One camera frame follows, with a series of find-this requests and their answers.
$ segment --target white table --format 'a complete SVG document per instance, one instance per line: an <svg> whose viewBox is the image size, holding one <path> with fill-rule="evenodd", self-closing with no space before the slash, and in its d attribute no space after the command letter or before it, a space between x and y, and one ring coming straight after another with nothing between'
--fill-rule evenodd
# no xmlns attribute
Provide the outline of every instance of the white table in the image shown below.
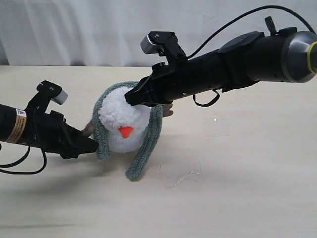
<svg viewBox="0 0 317 238"><path fill-rule="evenodd" d="M69 98L49 110L82 129L110 85L150 68L0 67L0 103L25 108L42 80ZM213 92L197 96L201 103ZM94 154L47 154L34 176L0 174L1 238L315 238L317 237L317 81L259 83L221 95L210 108L174 102L139 182L131 157L100 163ZM27 147L2 143L1 163ZM39 149L15 170L37 170ZM162 164L201 164L199 181L166 188Z"/></svg>

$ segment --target warning label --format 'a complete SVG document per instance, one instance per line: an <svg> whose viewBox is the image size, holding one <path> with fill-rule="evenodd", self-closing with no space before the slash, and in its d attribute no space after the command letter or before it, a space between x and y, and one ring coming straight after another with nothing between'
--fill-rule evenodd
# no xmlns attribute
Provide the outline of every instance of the warning label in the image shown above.
<svg viewBox="0 0 317 238"><path fill-rule="evenodd" d="M26 118L27 116L25 111L16 109L15 125L6 142L16 143L18 139L20 139L26 125Z"/></svg>

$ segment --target plush toy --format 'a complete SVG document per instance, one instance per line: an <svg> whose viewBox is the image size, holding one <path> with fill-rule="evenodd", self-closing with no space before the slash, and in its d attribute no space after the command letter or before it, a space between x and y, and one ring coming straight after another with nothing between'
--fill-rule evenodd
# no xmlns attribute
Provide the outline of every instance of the plush toy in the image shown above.
<svg viewBox="0 0 317 238"><path fill-rule="evenodd" d="M85 136L93 135L99 143L96 151L100 160L112 152L137 154L125 175L130 180L139 180L143 169L160 136L162 118L173 114L172 104L147 107L131 106L124 94L137 85L128 81L107 88L97 100L91 121L82 130Z"/></svg>

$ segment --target white backdrop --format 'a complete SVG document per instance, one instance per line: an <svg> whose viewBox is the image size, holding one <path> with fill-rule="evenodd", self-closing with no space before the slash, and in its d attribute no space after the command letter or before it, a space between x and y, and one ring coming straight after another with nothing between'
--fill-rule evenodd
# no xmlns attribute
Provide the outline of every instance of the white backdrop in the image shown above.
<svg viewBox="0 0 317 238"><path fill-rule="evenodd" d="M150 31L174 31L187 55L219 27L255 7L278 4L317 28L316 0L0 0L0 64L150 66L140 41ZM253 30L305 27L281 10L264 10L235 23L212 40L206 53Z"/></svg>

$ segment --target green fabric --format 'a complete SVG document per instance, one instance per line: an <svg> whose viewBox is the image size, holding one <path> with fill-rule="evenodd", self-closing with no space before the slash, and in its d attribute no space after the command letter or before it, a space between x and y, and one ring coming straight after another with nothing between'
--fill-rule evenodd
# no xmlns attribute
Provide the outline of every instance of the green fabric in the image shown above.
<svg viewBox="0 0 317 238"><path fill-rule="evenodd" d="M99 147L96 151L97 157L100 160L104 160L111 156L111 151L108 146L107 139L107 130L102 125L99 120L99 110L102 106L104 98L114 89L119 87L128 87L133 88L138 84L137 81L127 81L122 83L117 83L107 88L104 93L97 100L94 109L93 109L93 125L95 127L94 130L94 139L99 143ZM163 107L156 106L151 108L150 121L148 124L148 132L145 136L145 139L142 143L141 148L138 150L132 164L125 172L125 175L131 181L139 180L142 177L142 172L144 167L153 152L162 128L162 118L163 118Z"/></svg>

